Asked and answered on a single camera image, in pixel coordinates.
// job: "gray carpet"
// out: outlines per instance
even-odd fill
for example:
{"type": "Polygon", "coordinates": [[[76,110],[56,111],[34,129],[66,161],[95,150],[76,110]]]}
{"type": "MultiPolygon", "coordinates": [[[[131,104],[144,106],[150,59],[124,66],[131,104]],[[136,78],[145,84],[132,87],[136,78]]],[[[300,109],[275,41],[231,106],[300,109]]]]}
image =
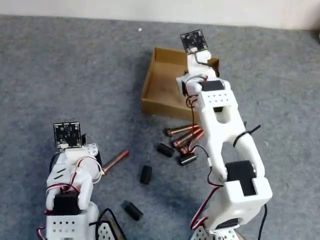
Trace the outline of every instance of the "gray carpet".
{"type": "MultiPolygon", "coordinates": [[[[77,120],[103,161],[128,159],[95,185],[92,200],[112,208],[129,240],[186,240],[210,188],[208,166],[185,167],[155,151],[165,127],[185,122],[141,114],[140,95],[155,46],[179,48],[181,33],[201,28],[221,77],[231,82],[254,133],[273,190],[263,240],[320,234],[320,45],[307,31],[257,27],[47,17],[0,17],[0,239],[33,240],[45,226],[52,123],[77,120]],[[139,183],[143,165],[150,185],[139,183]],[[124,200],[144,213],[139,222],[124,200]]],[[[227,161],[238,159],[230,146],[227,161]]],[[[255,240],[263,213],[239,228],[255,240]]]]}

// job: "circuit board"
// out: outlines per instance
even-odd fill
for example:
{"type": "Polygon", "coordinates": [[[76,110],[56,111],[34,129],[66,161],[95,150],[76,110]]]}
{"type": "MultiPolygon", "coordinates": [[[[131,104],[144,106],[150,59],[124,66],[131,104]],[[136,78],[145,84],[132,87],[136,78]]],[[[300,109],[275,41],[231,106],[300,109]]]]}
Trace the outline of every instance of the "circuit board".
{"type": "Polygon", "coordinates": [[[82,146],[78,121],[54,123],[53,132],[55,145],[58,149],[80,148],[82,146]]]}
{"type": "Polygon", "coordinates": [[[208,46],[201,29],[181,34],[180,38],[187,55],[208,50],[208,46]]]}

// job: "copper rod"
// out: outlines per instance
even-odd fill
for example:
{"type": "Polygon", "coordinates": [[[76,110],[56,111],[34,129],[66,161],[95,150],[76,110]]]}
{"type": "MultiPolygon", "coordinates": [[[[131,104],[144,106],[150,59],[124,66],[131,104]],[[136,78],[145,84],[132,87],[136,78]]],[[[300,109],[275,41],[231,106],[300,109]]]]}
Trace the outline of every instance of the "copper rod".
{"type": "MultiPolygon", "coordinates": [[[[196,141],[198,141],[200,138],[202,138],[205,134],[204,130],[201,130],[190,142],[190,146],[195,144],[196,141]]],[[[188,146],[183,146],[180,148],[180,152],[182,154],[187,154],[189,153],[189,145],[188,146]]]]}
{"type": "MultiPolygon", "coordinates": [[[[193,129],[197,129],[199,127],[198,123],[193,124],[193,129]]],[[[168,137],[172,137],[174,134],[182,133],[188,130],[192,130],[192,124],[186,126],[180,126],[176,128],[168,128],[166,130],[166,135],[168,137]]]]}
{"type": "Polygon", "coordinates": [[[180,148],[184,142],[191,139],[195,134],[198,134],[201,130],[202,130],[201,128],[197,128],[196,130],[193,131],[193,133],[190,132],[188,135],[185,135],[179,138],[178,140],[173,141],[173,146],[175,148],[180,148]]]}
{"type": "Polygon", "coordinates": [[[122,153],[120,153],[118,156],[116,156],[111,162],[107,163],[102,167],[102,171],[104,174],[107,174],[107,172],[118,162],[120,162],[122,159],[124,159],[126,156],[128,156],[130,153],[129,150],[124,150],[122,153]]]}

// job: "brown cardboard tray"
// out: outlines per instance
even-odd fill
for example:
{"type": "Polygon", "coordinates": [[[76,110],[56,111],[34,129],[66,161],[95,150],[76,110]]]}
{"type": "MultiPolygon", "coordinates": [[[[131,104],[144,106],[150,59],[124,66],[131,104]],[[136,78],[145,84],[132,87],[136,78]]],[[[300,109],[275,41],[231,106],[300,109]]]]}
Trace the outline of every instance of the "brown cardboard tray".
{"type": "MultiPolygon", "coordinates": [[[[208,63],[219,69],[218,58],[212,58],[208,63]]],[[[156,47],[142,90],[141,111],[190,121],[191,110],[187,108],[186,98],[179,93],[176,83],[176,78],[183,76],[185,71],[188,68],[184,51],[156,47]]]]}

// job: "black cylinder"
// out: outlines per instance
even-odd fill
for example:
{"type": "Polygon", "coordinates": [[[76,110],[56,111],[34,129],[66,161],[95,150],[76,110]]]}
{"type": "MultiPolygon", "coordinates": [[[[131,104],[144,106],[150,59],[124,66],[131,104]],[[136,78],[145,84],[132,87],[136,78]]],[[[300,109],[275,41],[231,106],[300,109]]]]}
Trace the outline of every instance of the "black cylinder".
{"type": "Polygon", "coordinates": [[[174,150],[173,148],[171,148],[171,147],[169,147],[169,146],[167,146],[167,145],[164,145],[163,143],[160,143],[160,144],[158,145],[158,147],[156,148],[156,150],[157,150],[159,153],[167,156],[168,158],[171,158],[171,157],[174,155],[174,153],[175,153],[175,150],[174,150]]]}
{"type": "Polygon", "coordinates": [[[184,166],[184,165],[187,165],[191,162],[193,162],[194,160],[197,159],[197,156],[195,155],[194,152],[191,152],[187,155],[184,155],[184,157],[182,157],[180,160],[179,160],[179,163],[181,166],[184,166]]]}
{"type": "Polygon", "coordinates": [[[140,183],[149,184],[151,181],[152,167],[144,165],[141,172],[140,183]]]}
{"type": "Polygon", "coordinates": [[[124,208],[125,212],[129,214],[129,216],[136,221],[139,221],[144,215],[132,202],[125,201],[124,208]]]}

